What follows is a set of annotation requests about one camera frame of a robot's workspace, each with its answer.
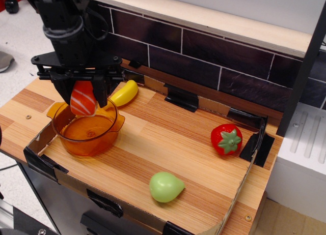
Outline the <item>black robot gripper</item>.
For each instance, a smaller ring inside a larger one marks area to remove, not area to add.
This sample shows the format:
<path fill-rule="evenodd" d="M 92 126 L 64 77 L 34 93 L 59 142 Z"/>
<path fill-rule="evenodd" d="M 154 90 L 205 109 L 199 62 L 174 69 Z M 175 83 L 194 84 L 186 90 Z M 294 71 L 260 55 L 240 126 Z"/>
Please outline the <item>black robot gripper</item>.
<path fill-rule="evenodd" d="M 107 84 L 121 73 L 122 58 L 99 47 L 106 34 L 46 34 L 54 51 L 36 55 L 31 63 L 40 79 L 51 80 L 63 100 L 70 105 L 77 80 L 91 81 L 100 108 L 107 106 Z"/>

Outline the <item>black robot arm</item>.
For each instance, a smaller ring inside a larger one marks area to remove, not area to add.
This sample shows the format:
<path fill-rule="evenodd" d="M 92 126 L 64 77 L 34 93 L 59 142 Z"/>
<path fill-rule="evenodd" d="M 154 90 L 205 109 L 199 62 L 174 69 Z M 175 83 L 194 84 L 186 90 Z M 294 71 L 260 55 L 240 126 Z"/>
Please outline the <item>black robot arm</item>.
<path fill-rule="evenodd" d="M 41 80 L 50 80 L 69 104 L 77 81 L 89 81 L 98 105 L 107 105 L 111 79 L 121 73 L 122 59 L 99 43 L 109 31 L 105 19 L 89 8 L 91 0 L 28 0 L 43 22 L 53 52 L 32 57 Z"/>

